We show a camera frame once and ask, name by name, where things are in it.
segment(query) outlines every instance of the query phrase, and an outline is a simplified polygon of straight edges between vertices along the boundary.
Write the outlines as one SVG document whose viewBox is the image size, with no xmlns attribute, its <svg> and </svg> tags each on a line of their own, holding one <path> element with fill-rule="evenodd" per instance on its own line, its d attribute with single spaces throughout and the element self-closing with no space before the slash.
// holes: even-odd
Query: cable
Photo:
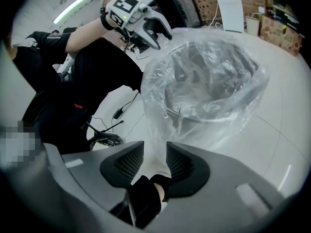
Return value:
<svg viewBox="0 0 311 233">
<path fill-rule="evenodd" d="M 136 53 L 135 52 L 133 52 L 133 53 L 135 54 L 137 60 L 143 60 L 143 59 L 146 59 L 146 58 L 148 58 L 150 56 L 150 55 L 148 55 L 147 57 L 138 59 Z"/>
<path fill-rule="evenodd" d="M 217 4 L 217 7 L 216 7 L 216 13 L 215 13 L 215 16 L 214 16 L 214 18 L 213 18 L 213 20 L 212 20 L 211 24 L 208 26 L 208 29 L 209 29 L 209 28 L 210 28 L 210 26 L 213 24 L 213 22 L 214 22 L 214 20 L 215 20 L 215 18 L 216 18 L 216 16 L 217 16 L 217 11 L 218 11 L 218 4 Z"/>
<path fill-rule="evenodd" d="M 115 30 L 115 32 L 117 32 L 121 37 L 124 37 L 123 34 L 119 33 L 118 31 Z"/>
<path fill-rule="evenodd" d="M 222 25 L 221 23 L 216 22 L 216 23 L 215 23 L 215 27 L 216 27 L 216 29 L 219 29 L 219 28 L 217 28 L 217 24 L 219 24 L 220 26 L 222 26 L 222 27 L 223 27 L 223 25 Z"/>
<path fill-rule="evenodd" d="M 130 35 L 130 32 L 129 32 L 127 29 L 125 29 L 125 30 L 126 30 L 127 35 L 128 35 L 128 42 L 127 42 L 126 47 L 125 47 L 125 49 L 124 49 L 124 51 L 123 51 L 123 52 L 125 52 L 125 51 L 127 50 L 128 45 L 130 44 L 131 38 L 132 38 L 132 37 L 133 37 L 133 35 L 134 35 L 134 34 Z"/>
<path fill-rule="evenodd" d="M 108 129 L 107 126 L 104 124 L 104 121 L 103 121 L 101 118 L 99 118 L 99 117 L 93 117 L 93 116 L 92 116 L 92 118 L 94 118 L 94 119 L 100 119 L 100 120 L 102 121 L 103 125 L 106 127 L 106 129 Z"/>
<path fill-rule="evenodd" d="M 135 98 L 137 97 L 138 93 L 139 93 L 139 92 L 137 92 L 136 95 L 135 95 L 135 97 L 133 98 L 133 100 L 130 101 L 130 102 L 128 102 L 127 104 L 125 104 L 125 105 L 121 108 L 121 110 L 122 110 L 125 106 L 127 106 L 129 103 L 132 103 L 132 102 L 135 100 Z"/>
<path fill-rule="evenodd" d="M 254 15 L 262 15 L 262 13 L 259 13 L 259 12 L 255 12 L 252 14 L 252 18 L 254 18 Z"/>
<path fill-rule="evenodd" d="M 128 45 L 130 44 L 130 41 L 131 41 L 131 39 L 128 39 L 128 42 L 127 42 L 126 47 L 125 47 L 125 49 L 124 49 L 123 52 L 125 52 L 125 51 L 127 50 L 127 47 L 128 47 Z"/>
</svg>

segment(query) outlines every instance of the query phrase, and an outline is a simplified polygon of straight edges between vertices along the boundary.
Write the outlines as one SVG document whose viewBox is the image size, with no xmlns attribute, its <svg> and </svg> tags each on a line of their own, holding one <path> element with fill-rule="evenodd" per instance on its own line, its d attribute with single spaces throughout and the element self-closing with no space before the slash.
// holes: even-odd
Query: white wall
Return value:
<svg viewBox="0 0 311 233">
<path fill-rule="evenodd" d="M 76 11 L 63 25 L 60 27 L 53 27 L 53 29 L 58 29 L 60 32 L 67 27 L 78 27 L 88 24 L 89 22 L 94 21 L 100 16 L 100 0 L 94 0 L 80 10 Z"/>
<path fill-rule="evenodd" d="M 22 120 L 35 91 L 10 60 L 0 42 L 0 125 L 16 127 Z"/>
<path fill-rule="evenodd" d="M 76 0 L 26 0 L 23 7 L 16 14 L 13 24 L 12 44 L 22 41 L 33 31 L 51 32 L 59 29 L 60 25 L 53 21 L 70 4 Z M 83 9 L 72 15 L 61 27 L 77 27 L 81 23 L 86 24 L 100 14 L 101 1 L 89 0 Z"/>
</svg>

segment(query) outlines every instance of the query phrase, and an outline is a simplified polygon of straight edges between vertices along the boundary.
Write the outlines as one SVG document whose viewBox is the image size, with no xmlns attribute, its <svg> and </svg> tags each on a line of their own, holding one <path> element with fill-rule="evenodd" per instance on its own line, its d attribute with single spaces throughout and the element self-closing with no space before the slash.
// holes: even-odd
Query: plastic bag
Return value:
<svg viewBox="0 0 311 233">
<path fill-rule="evenodd" d="M 141 85 L 153 148 L 166 142 L 213 150 L 240 132 L 258 107 L 269 74 L 226 33 L 174 29 L 146 66 Z"/>
</svg>

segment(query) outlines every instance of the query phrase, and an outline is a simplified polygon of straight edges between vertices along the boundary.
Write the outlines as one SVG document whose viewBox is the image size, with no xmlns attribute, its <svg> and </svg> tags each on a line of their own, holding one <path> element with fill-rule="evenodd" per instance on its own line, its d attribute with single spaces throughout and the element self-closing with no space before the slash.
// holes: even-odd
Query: ceiling light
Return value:
<svg viewBox="0 0 311 233">
<path fill-rule="evenodd" d="M 67 9 L 65 9 L 54 21 L 53 23 L 58 23 L 66 14 L 68 14 L 71 10 L 73 10 L 79 3 L 83 2 L 84 0 L 77 0 L 73 2 Z"/>
</svg>

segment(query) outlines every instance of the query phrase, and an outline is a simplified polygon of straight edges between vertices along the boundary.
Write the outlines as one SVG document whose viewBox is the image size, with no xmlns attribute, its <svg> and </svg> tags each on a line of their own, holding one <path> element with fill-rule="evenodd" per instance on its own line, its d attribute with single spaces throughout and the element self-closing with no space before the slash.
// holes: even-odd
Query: black clothing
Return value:
<svg viewBox="0 0 311 233">
<path fill-rule="evenodd" d="M 86 135 L 80 129 L 85 121 L 110 91 L 122 85 L 138 89 L 142 79 L 139 67 L 122 50 L 100 38 L 77 54 L 65 81 L 52 65 L 65 61 L 69 37 L 69 33 L 34 32 L 27 37 L 27 46 L 17 46 L 14 59 L 36 91 L 23 120 L 61 154 L 88 151 Z"/>
<path fill-rule="evenodd" d="M 63 30 L 63 33 L 73 33 L 77 30 L 77 27 L 74 27 L 74 28 L 65 28 Z"/>
</svg>

